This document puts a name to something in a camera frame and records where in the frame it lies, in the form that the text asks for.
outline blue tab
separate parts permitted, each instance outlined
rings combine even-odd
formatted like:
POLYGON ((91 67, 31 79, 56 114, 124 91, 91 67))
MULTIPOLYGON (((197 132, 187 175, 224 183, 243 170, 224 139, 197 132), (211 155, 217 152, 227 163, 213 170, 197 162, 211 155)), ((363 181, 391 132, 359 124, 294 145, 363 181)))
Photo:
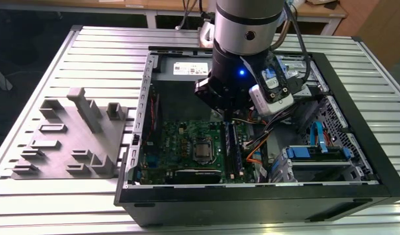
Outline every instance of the blue tab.
POLYGON ((316 145, 315 143, 315 129, 318 129, 318 142, 322 148, 323 153, 328 153, 327 145, 326 145, 326 137, 324 137, 324 127, 320 121, 312 123, 311 126, 311 145, 316 145))
POLYGON ((274 172, 278 169, 278 166, 279 166, 279 160, 276 160, 275 163, 272 164, 271 172, 274 172))
POLYGON ((351 152, 350 152, 350 149, 348 149, 348 148, 343 148, 343 152, 344 152, 346 158, 347 158, 347 159, 351 159, 351 152))
POLYGON ((286 152, 287 152, 287 157, 288 157, 288 158, 294 158, 294 157, 295 157, 295 154, 294 154, 294 151, 292 151, 291 148, 287 148, 287 149, 286 149, 286 152))
POLYGON ((307 147, 292 147, 295 157, 296 158, 310 158, 310 151, 307 150, 307 147))

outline label sticker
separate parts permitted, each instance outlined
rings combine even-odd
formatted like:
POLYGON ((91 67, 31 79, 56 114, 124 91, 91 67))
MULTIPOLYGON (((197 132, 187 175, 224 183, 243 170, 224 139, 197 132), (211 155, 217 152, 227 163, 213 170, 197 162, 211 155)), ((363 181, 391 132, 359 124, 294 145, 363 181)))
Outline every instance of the label sticker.
POLYGON ((344 14, 330 14, 330 16, 332 16, 332 17, 346 17, 344 14))
POLYGON ((260 168, 260 174, 267 177, 267 170, 264 169, 264 167, 260 168))
POLYGON ((279 80, 276 77, 268 79, 266 82, 270 89, 274 89, 279 86, 279 80))
POLYGON ((207 63, 176 62, 173 64, 173 75, 208 75, 207 63))
POLYGON ((144 8, 143 5, 125 5, 125 7, 132 7, 132 8, 144 8))

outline wooden desk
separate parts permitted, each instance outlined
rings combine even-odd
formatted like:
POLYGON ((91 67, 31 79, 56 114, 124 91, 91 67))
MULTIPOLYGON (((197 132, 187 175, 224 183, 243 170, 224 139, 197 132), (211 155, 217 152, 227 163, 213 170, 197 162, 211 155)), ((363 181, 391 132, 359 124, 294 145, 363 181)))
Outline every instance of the wooden desk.
MULTIPOLYGON (((203 0, 207 9, 208 0, 203 0)), ((156 28, 157 15, 184 15, 181 0, 125 0, 121 2, 99 2, 99 0, 0 0, 0 9, 41 10, 65 12, 143 14, 147 16, 148 27, 156 28)), ((335 10, 322 5, 303 4, 298 9, 300 22, 326 23, 322 35, 332 35, 347 12, 338 6, 335 10)), ((200 16, 199 6, 191 16, 200 16)))

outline black computer case frame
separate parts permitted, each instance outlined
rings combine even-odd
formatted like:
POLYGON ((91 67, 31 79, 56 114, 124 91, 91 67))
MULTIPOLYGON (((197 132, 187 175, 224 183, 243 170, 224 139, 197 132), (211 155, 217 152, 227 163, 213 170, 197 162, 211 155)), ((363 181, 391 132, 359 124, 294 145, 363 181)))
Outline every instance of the black computer case frame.
MULTIPOLYGON (((183 56, 207 48, 149 47, 183 56)), ((382 149, 362 113, 322 53, 311 53, 324 81, 346 116, 375 171, 378 185, 306 185, 253 188, 123 188, 127 159, 119 175, 115 205, 124 207, 140 226, 201 226, 217 224, 332 221, 374 205, 400 200, 400 176, 382 149)))

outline silver metal panel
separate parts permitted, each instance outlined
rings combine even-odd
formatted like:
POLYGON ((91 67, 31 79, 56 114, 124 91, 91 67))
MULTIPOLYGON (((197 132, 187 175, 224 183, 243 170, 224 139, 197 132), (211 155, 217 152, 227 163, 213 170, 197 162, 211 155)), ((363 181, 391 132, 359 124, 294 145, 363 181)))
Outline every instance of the silver metal panel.
MULTIPOLYGON (((326 53, 360 108, 382 147, 400 174, 400 88, 382 66, 350 37, 304 36, 308 50, 326 53)), ((15 181, 11 169, 20 159, 43 118, 45 97, 60 97, 71 86, 87 88, 99 106, 120 102, 136 115, 145 54, 149 45, 197 47, 197 32, 167 29, 83 27, 72 31, 0 148, 0 234, 149 233, 123 208, 113 206, 116 179, 15 181)), ((288 35, 280 50, 300 51, 288 35)), ((127 122, 131 131, 133 122, 127 122)), ((121 144, 132 142, 124 134, 121 144)), ((330 223, 290 223, 171 227, 172 234, 400 234, 400 201, 370 208, 330 223)))

